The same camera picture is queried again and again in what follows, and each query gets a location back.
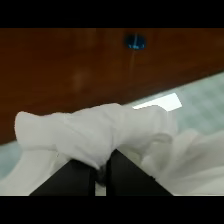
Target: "blue object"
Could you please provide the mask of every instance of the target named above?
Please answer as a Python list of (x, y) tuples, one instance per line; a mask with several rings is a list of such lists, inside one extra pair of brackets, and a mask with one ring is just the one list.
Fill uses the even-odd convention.
[(143, 36), (134, 34), (134, 35), (129, 35), (125, 38), (125, 45), (128, 48), (131, 48), (134, 50), (142, 50), (146, 46), (146, 41)]

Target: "light green floor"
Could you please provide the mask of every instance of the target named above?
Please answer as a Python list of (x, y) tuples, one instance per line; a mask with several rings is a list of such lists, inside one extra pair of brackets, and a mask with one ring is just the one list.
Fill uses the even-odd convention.
[[(211, 134), (224, 129), (224, 72), (128, 105), (135, 106), (171, 93), (176, 93), (182, 104), (173, 111), (180, 131), (193, 128)], [(0, 179), (13, 169), (20, 152), (17, 142), (0, 146)]]

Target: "white cloth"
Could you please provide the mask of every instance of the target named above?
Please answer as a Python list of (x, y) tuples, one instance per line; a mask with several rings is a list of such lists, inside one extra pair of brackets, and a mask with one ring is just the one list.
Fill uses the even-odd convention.
[(171, 113), (158, 106), (108, 104), (47, 116), (20, 112), (15, 132), (23, 153), (0, 182), (0, 195), (29, 195), (70, 158), (99, 169), (116, 148), (134, 155), (173, 194), (224, 194), (224, 133), (178, 134)]

